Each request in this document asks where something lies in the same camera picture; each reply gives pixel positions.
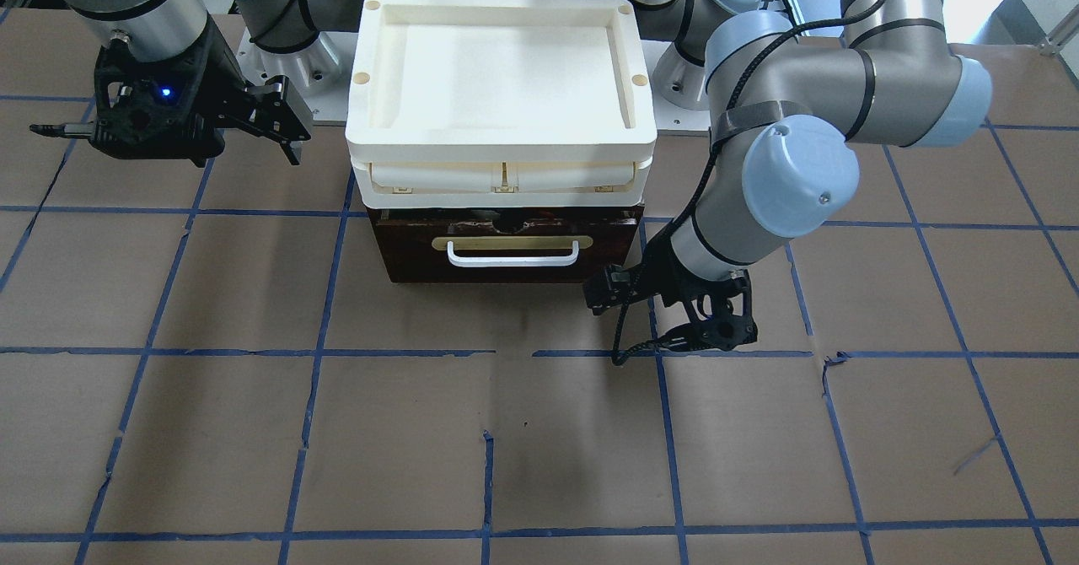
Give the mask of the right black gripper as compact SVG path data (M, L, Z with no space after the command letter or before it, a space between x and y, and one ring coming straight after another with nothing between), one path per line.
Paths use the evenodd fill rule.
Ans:
M190 160L204 168L223 153L218 107L245 88L226 42L196 42L161 63L139 63L127 43L101 49L94 66L94 123L31 124L39 136L91 139L121 160Z

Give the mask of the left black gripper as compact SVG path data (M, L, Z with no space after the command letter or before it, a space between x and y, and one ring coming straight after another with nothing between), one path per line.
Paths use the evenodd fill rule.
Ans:
M664 352L732 352L759 341L753 319L752 282L745 272L707 281L689 272L671 273L655 282L663 306L679 304L687 321L655 339Z

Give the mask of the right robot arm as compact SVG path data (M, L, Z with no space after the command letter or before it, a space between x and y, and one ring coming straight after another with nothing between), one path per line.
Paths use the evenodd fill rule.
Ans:
M203 0L64 0L100 42L96 118L32 133L82 139L112 159L190 160L223 153L235 128L277 143L299 164L309 99L342 73L331 32L354 32L365 0L234 0L258 65L247 78Z

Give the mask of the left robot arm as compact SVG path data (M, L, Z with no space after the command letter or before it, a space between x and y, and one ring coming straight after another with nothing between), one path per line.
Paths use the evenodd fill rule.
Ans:
M647 242L640 264L583 286L595 315L652 297L687 322L622 347L730 352L759 339L749 266L809 234L859 184L852 143L952 147L975 134L993 81L952 54L943 0L839 0L838 19L793 24L755 9L706 42L709 157L685 208Z

